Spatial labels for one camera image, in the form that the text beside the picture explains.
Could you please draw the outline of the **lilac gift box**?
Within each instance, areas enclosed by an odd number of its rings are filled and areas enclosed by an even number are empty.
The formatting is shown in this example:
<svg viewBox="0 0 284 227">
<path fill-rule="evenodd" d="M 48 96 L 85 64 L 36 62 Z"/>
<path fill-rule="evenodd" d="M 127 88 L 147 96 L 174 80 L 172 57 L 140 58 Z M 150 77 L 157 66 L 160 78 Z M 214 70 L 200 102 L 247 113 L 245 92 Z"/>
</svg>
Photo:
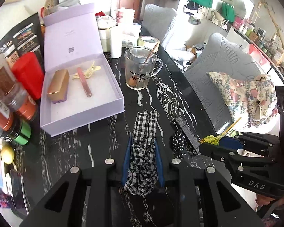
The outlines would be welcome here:
<svg viewBox="0 0 284 227">
<path fill-rule="evenodd" d="M 46 16 L 40 127 L 52 137 L 124 112 L 124 96 L 104 56 L 94 4 Z M 68 72 L 65 101 L 49 98 L 58 72 Z"/>
</svg>

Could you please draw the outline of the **pink nail file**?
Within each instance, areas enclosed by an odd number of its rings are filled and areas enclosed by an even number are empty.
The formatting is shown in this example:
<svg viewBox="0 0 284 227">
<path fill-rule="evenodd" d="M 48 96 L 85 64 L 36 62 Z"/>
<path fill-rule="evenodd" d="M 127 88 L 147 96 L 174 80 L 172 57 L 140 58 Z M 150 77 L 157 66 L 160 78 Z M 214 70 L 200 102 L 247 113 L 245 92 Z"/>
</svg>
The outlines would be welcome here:
<svg viewBox="0 0 284 227">
<path fill-rule="evenodd" d="M 77 68 L 77 74 L 78 74 L 79 79 L 81 81 L 82 87 L 83 87 L 83 89 L 86 93 L 86 96 L 91 97 L 92 96 L 91 90 L 88 86 L 86 79 L 84 78 L 84 75 L 82 74 L 82 69 L 80 67 Z"/>
</svg>

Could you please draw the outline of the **checkered fabric scrunchie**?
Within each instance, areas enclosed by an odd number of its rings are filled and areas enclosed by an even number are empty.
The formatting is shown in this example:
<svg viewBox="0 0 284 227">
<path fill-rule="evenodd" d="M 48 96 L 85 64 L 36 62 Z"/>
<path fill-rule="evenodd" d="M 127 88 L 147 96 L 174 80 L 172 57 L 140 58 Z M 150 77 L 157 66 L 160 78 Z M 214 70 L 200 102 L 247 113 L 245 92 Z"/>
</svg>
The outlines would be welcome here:
<svg viewBox="0 0 284 227">
<path fill-rule="evenodd" d="M 158 179 L 155 157 L 158 119 L 156 110 L 138 112 L 136 116 L 126 181 L 126 188 L 133 195 L 151 193 Z"/>
</svg>

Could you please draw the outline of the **green lidded jar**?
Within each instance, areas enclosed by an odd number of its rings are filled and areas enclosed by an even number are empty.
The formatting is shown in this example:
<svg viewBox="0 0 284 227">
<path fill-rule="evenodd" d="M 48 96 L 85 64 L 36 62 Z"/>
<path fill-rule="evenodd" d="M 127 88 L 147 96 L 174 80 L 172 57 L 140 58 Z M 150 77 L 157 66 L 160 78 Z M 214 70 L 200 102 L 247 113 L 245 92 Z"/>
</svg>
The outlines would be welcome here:
<svg viewBox="0 0 284 227">
<path fill-rule="evenodd" d="M 13 141 L 20 145 L 25 145 L 31 137 L 31 127 L 23 119 L 15 119 L 9 131 L 9 135 Z"/>
</svg>

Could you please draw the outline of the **gold rectangular box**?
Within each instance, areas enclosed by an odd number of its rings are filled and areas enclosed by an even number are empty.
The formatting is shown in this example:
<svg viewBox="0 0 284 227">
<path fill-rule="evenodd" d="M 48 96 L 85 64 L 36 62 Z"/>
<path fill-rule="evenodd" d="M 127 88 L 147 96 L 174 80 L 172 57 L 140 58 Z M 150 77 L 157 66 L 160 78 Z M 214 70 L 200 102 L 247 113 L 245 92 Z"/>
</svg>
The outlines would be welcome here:
<svg viewBox="0 0 284 227">
<path fill-rule="evenodd" d="M 66 69 L 57 70 L 47 90 L 47 97 L 53 104 L 66 101 L 69 85 L 69 72 Z"/>
</svg>

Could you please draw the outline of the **grey leaf chair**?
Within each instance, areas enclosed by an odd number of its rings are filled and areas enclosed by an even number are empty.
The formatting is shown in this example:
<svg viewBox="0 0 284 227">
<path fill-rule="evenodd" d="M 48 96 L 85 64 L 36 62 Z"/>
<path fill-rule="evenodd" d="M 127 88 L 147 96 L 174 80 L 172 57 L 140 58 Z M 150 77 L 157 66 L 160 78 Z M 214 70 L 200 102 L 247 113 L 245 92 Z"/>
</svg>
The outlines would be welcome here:
<svg viewBox="0 0 284 227">
<path fill-rule="evenodd" d="M 220 33 L 209 36 L 206 47 L 184 75 L 217 133 L 235 123 L 238 132 L 265 134 L 278 123 L 271 77 Z"/>
<path fill-rule="evenodd" d="M 167 50 L 176 35 L 177 12 L 173 8 L 160 7 L 154 4 L 145 6 L 142 26 L 151 36 L 157 38 Z"/>
</svg>

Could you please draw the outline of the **white lidded jar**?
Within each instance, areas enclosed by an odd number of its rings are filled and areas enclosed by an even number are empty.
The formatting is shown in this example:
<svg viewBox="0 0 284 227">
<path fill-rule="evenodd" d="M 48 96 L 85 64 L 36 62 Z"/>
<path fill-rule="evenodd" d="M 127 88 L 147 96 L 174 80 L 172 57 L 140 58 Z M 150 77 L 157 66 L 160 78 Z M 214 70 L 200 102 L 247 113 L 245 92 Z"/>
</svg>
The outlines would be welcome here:
<svg viewBox="0 0 284 227">
<path fill-rule="evenodd" d="M 110 15 L 104 15 L 97 19 L 97 26 L 100 36 L 100 41 L 102 45 L 103 52 L 110 52 L 111 50 L 111 32 L 110 29 L 115 27 L 117 22 L 114 17 Z"/>
</svg>

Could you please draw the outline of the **red canister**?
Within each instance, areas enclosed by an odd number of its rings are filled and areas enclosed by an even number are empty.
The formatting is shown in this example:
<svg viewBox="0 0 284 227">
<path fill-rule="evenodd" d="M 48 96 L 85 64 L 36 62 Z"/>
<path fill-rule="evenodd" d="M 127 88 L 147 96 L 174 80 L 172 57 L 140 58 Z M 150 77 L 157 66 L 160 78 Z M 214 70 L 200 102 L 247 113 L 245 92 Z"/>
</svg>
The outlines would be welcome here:
<svg viewBox="0 0 284 227">
<path fill-rule="evenodd" d="M 12 72 L 33 100 L 41 98 L 44 73 L 34 52 L 22 55 L 14 63 Z"/>
</svg>

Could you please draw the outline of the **pink stacked bowls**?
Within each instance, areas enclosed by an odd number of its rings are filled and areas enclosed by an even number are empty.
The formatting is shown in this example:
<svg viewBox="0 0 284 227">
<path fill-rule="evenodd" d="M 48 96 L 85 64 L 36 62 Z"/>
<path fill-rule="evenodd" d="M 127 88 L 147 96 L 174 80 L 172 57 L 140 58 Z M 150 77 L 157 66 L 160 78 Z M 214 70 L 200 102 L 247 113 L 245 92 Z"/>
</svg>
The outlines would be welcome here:
<svg viewBox="0 0 284 227">
<path fill-rule="evenodd" d="M 116 11 L 116 22 L 118 26 L 130 26 L 134 22 L 134 9 L 122 7 Z"/>
</svg>

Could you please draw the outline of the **black coffee bag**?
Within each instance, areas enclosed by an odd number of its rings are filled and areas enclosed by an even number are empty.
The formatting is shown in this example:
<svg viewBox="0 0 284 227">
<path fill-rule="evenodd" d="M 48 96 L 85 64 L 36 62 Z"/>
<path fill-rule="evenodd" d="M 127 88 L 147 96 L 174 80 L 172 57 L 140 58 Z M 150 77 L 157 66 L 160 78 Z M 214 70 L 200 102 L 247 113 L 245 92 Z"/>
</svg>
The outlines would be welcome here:
<svg viewBox="0 0 284 227">
<path fill-rule="evenodd" d="M 0 40 L 0 54 L 10 66 L 24 54 L 33 52 L 41 67 L 44 67 L 44 39 L 37 13 L 14 26 Z"/>
</svg>

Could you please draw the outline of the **glass mug with stick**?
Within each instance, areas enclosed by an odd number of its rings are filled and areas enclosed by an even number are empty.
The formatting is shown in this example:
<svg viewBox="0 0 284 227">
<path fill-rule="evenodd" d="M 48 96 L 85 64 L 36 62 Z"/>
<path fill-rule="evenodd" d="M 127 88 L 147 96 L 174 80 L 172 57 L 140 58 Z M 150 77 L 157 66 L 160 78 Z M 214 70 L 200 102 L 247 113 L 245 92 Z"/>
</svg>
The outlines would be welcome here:
<svg viewBox="0 0 284 227">
<path fill-rule="evenodd" d="M 125 51 L 125 81 L 133 90 L 145 89 L 151 77 L 162 69 L 162 60 L 152 49 L 145 46 Z"/>
</svg>

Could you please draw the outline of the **cream plastic hair clip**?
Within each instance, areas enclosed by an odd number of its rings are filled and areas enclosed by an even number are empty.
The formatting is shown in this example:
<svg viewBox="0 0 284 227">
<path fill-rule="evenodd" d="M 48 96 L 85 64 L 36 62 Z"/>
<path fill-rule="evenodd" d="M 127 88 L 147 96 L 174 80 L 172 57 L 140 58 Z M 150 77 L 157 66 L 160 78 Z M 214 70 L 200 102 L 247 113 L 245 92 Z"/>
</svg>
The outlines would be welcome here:
<svg viewBox="0 0 284 227">
<path fill-rule="evenodd" d="M 85 79 L 88 79 L 93 75 L 94 72 L 99 71 L 100 69 L 101 66 L 96 66 L 95 61 L 92 61 L 90 67 L 87 70 L 83 71 L 82 74 L 84 75 Z"/>
</svg>

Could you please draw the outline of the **black polka dot clip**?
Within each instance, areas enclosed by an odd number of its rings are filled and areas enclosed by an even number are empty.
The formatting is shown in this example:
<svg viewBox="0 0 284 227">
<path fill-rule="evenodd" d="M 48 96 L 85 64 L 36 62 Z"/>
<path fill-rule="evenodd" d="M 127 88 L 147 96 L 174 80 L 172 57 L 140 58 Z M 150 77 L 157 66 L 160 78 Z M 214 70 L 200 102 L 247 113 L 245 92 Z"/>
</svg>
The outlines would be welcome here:
<svg viewBox="0 0 284 227">
<path fill-rule="evenodd" d="M 180 130 L 175 131 L 170 137 L 170 148 L 172 153 L 176 158 L 181 160 L 183 160 L 186 155 L 184 148 L 185 142 L 184 134 Z"/>
</svg>

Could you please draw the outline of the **brown spice jar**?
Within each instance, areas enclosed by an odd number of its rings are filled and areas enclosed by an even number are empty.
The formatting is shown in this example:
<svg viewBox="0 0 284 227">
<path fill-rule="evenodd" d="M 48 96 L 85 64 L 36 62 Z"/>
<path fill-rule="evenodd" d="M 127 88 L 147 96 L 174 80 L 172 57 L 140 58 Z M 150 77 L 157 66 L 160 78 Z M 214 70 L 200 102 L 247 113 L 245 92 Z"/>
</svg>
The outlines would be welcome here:
<svg viewBox="0 0 284 227">
<path fill-rule="evenodd" d="M 6 59 L 0 55 L 0 97 L 14 112 L 17 112 L 27 98 L 27 91 L 16 80 Z"/>
</svg>

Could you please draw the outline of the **floral cushion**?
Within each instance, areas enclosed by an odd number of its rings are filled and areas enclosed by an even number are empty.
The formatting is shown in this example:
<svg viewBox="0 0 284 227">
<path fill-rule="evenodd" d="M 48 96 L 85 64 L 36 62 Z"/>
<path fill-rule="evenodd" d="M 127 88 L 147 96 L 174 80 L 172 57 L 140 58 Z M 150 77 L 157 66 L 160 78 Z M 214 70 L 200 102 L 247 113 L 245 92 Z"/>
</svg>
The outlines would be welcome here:
<svg viewBox="0 0 284 227">
<path fill-rule="evenodd" d="M 231 78 L 223 72 L 207 72 L 219 89 L 231 118 L 242 118 L 235 129 L 240 132 L 267 133 L 278 119 L 275 86 L 269 75 L 260 74 L 254 80 Z"/>
</svg>

